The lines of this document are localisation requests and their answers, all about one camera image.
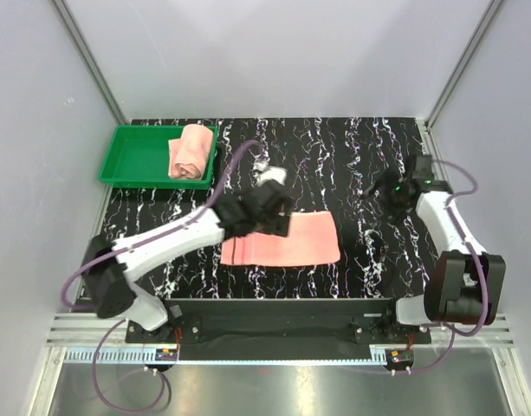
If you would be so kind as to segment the pink towel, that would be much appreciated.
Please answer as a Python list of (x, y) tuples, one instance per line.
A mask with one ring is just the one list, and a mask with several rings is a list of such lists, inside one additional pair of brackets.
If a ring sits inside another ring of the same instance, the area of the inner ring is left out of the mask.
[(254, 232), (223, 242), (220, 263), (285, 268), (339, 260), (340, 248), (333, 216), (329, 211), (319, 211), (293, 214), (286, 237)]
[(213, 138), (214, 133), (208, 127), (198, 124), (183, 127), (178, 139), (168, 141), (168, 176), (171, 179), (202, 179)]

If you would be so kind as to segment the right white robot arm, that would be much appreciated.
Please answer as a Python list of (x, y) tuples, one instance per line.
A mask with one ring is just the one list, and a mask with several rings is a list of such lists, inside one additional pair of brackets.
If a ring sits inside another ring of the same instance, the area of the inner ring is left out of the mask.
[(411, 335), (412, 326), (442, 326), (463, 337), (476, 335), (493, 323), (502, 293), (504, 259), (489, 253), (472, 235), (457, 209), (461, 192), (436, 179), (434, 164), (429, 154), (413, 154), (406, 158), (403, 173), (383, 172), (362, 194), (380, 197), (390, 223), (416, 214), (438, 254), (424, 293), (398, 299), (380, 324), (384, 338), (395, 344)]

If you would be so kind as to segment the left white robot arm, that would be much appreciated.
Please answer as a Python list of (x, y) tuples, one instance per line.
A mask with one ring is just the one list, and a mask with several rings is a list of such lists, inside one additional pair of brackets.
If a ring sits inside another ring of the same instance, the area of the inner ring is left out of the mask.
[(293, 207), (286, 186), (269, 179), (234, 194), (216, 192), (188, 215), (142, 234), (112, 242), (94, 237), (81, 273), (94, 313), (100, 319), (123, 316), (153, 341), (169, 341), (178, 333), (180, 314), (137, 281), (163, 263), (235, 237), (286, 237)]

